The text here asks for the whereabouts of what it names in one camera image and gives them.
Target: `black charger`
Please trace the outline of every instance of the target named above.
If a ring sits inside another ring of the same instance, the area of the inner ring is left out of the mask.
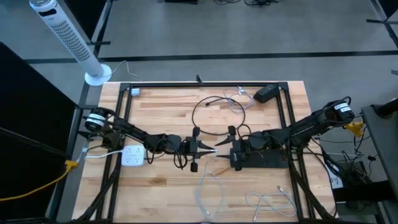
[[[254,99],[260,103],[265,103],[272,99],[273,97],[279,94],[279,86],[269,84],[262,87],[257,93],[254,95]]]

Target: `electrical outlet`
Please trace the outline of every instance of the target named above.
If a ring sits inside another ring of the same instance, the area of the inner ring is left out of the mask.
[[[125,146],[122,152],[123,166],[143,166],[144,165],[144,146],[130,145]]]

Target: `gray floor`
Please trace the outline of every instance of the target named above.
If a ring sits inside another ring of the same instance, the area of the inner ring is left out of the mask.
[[[366,19],[378,17],[370,2],[364,0],[285,0],[263,8],[247,7],[243,2],[219,6],[211,0],[197,6],[155,0],[115,1],[104,36],[112,44],[103,46],[99,56],[397,50],[384,26],[368,24]],[[27,1],[0,2],[0,30],[6,31],[0,32],[0,40],[24,59],[70,58]],[[303,80],[313,110],[349,95],[353,110],[359,113],[362,106],[397,96],[398,77],[390,73],[391,69],[398,70],[397,61],[398,56],[378,56],[129,64],[131,72],[144,81],[194,80],[196,74],[204,80]],[[107,64],[116,68],[119,62]],[[77,63],[33,67],[73,101],[79,100],[84,71]],[[125,65],[111,79],[133,80]],[[90,88],[87,103],[97,103],[100,91],[98,87]],[[350,141],[352,134],[335,129],[323,138]],[[82,144],[79,139],[74,157],[79,155]],[[328,152],[353,153],[351,144],[329,143],[324,147]],[[364,142],[362,152],[377,153],[371,140]],[[363,162],[368,168],[369,162]],[[373,180],[386,179],[379,161],[373,162],[372,168]],[[68,176],[58,218],[61,221],[72,215],[81,170],[82,166]],[[372,217],[344,219],[374,222]]]

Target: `white tower fan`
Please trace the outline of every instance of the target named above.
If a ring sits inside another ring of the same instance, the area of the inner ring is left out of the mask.
[[[111,68],[100,64],[57,0],[30,0],[29,3],[83,67],[89,85],[100,86],[111,78]]]

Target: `wooden table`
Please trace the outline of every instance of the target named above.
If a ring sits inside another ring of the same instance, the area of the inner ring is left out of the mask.
[[[119,85],[120,83],[104,84],[99,106],[115,109]],[[223,96],[224,89],[225,87],[142,88],[141,95],[132,99],[129,122],[151,134],[178,134],[183,138],[191,136],[193,107],[207,96]],[[255,94],[259,88],[244,87],[244,89]],[[308,116],[311,109],[303,82],[289,82],[289,89],[296,120]],[[236,96],[234,99],[242,103],[248,101],[243,96]],[[282,101],[285,117],[289,122],[285,101]],[[195,112],[197,125],[210,132],[227,132],[227,126],[237,126],[241,120],[242,114],[232,113],[227,102],[222,101],[207,108],[200,107]],[[253,107],[246,110],[245,124],[249,125],[253,131],[280,128],[276,100],[270,100],[265,104],[255,102]],[[248,133],[246,128],[242,128],[241,132]],[[200,139],[209,146],[214,146],[225,137],[200,134]],[[90,146],[99,144],[101,141],[93,142]],[[128,139],[126,144],[137,143]],[[230,147],[230,144],[217,147],[218,154],[229,154]],[[320,152],[320,148],[314,143],[310,144],[310,148],[315,152]],[[105,149],[98,148],[89,151],[88,154],[100,155],[105,152]],[[263,195],[275,193],[278,192],[277,186],[280,185],[292,196],[288,169],[244,168],[242,171],[236,172],[230,168],[229,160],[215,156],[216,154],[202,157],[198,161],[199,171],[197,173],[190,172],[189,163],[184,170],[176,168],[172,156],[163,156],[156,159],[153,164],[146,164],[143,167],[122,167],[113,222],[206,221],[195,200],[195,190],[207,162],[207,169],[221,179],[224,191],[220,212],[214,222],[251,222],[255,208],[249,206],[245,201],[245,195],[251,191]],[[314,155],[305,154],[304,159],[312,192],[333,214],[335,203],[326,171]],[[104,163],[105,158],[85,161],[73,218],[79,217],[100,191]],[[303,193],[301,192],[300,195],[303,212],[308,216]],[[110,191],[104,204],[104,218],[108,211],[109,197]],[[202,197],[206,209],[213,214],[221,200],[221,190],[215,179],[206,178]],[[258,198],[250,199],[252,203],[258,203]],[[272,202],[278,206],[286,203],[287,199],[273,197]],[[292,213],[293,208],[289,207],[283,211]],[[294,222],[297,221],[297,217],[284,217],[277,212],[260,211],[256,221]]]

